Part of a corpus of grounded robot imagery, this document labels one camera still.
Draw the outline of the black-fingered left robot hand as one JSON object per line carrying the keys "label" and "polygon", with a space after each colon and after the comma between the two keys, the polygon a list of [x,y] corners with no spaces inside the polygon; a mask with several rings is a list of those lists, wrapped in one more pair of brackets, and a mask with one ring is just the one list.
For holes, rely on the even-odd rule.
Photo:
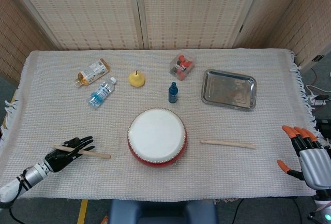
{"label": "black-fingered left robot hand", "polygon": [[93,142],[93,137],[88,136],[84,137],[82,139],[75,137],[71,140],[68,140],[61,144],[63,147],[72,148],[73,151],[67,152],[62,151],[58,149],[54,149],[51,152],[49,152],[45,158],[44,158],[44,164],[47,166],[47,168],[53,172],[59,172],[66,166],[68,166],[71,162],[73,162],[75,159],[82,156],[82,154],[79,154],[79,150],[84,151],[90,151],[94,148],[94,146],[89,146]]}

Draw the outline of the orange-tipped right robot hand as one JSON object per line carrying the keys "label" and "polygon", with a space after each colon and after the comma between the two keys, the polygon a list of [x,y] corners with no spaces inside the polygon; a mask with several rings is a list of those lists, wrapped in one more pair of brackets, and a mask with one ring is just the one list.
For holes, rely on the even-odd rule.
{"label": "orange-tipped right robot hand", "polygon": [[290,169],[282,160],[279,168],[294,178],[305,181],[313,190],[330,190],[330,152],[308,129],[297,126],[282,126],[291,140],[300,164],[300,171]]}

